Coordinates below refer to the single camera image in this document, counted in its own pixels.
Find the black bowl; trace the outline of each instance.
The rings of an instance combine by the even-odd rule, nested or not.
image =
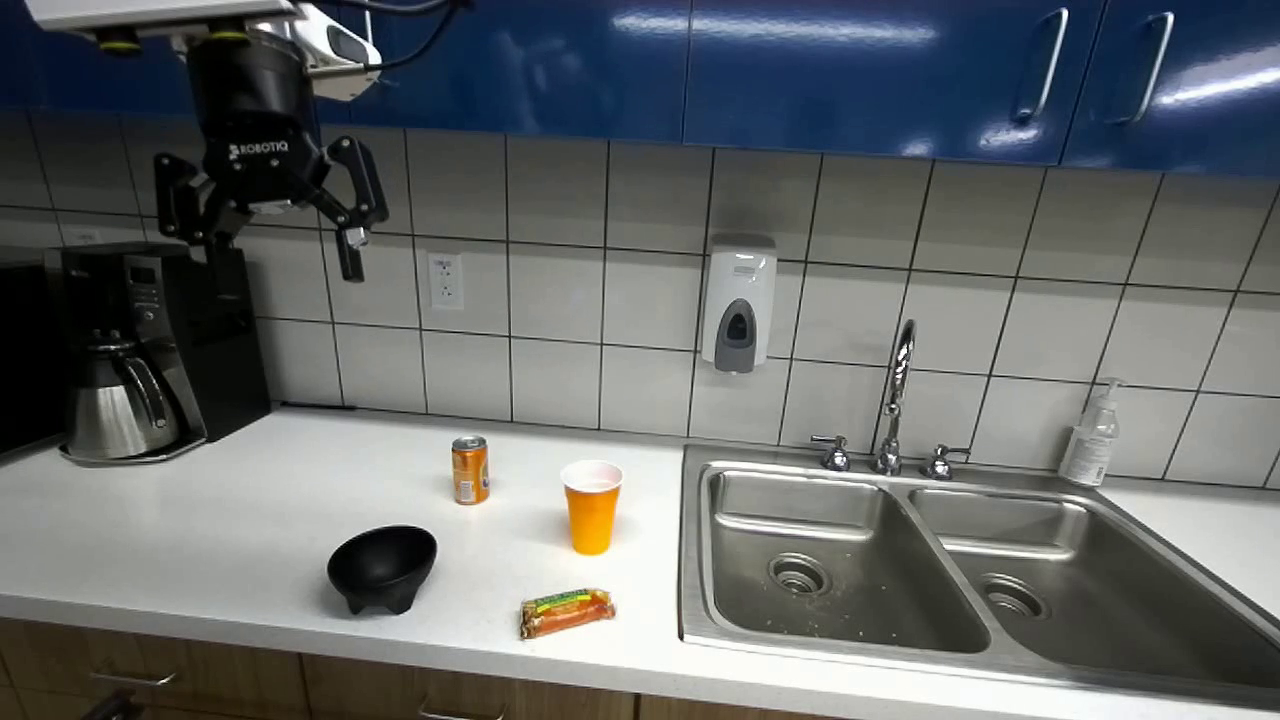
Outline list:
[[[354,616],[364,606],[383,606],[391,616],[408,613],[416,589],[430,581],[438,561],[438,534],[426,526],[373,526],[344,540],[328,557],[328,581],[344,590]]]

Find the wall-mounted dispenser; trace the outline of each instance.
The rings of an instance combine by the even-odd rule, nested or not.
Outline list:
[[[778,248],[774,239],[715,239],[704,284],[704,359],[754,372],[769,359]]]

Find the stainless steel sink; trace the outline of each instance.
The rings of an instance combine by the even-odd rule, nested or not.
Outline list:
[[[681,631],[1280,706],[1277,620],[1103,494],[1058,479],[687,448]]]

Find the orange cup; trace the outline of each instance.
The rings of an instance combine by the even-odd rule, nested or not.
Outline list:
[[[612,542],[612,517],[624,472],[602,461],[576,461],[562,467],[570,500],[570,542],[585,557],[602,557]]]

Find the white countertop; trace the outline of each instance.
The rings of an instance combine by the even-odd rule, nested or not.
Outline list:
[[[826,714],[1270,714],[1095,688],[799,661],[681,642],[681,444],[483,427],[493,500],[453,504],[448,444],[475,427],[411,415],[277,410],[158,467],[0,467],[0,616],[318,656],[524,674]],[[624,467],[609,557],[565,540],[562,463]],[[1107,487],[1135,520],[1280,616],[1280,500]],[[354,620],[328,551],[375,522],[426,522],[438,569],[403,616]],[[518,636],[527,594],[595,583],[612,625]]]

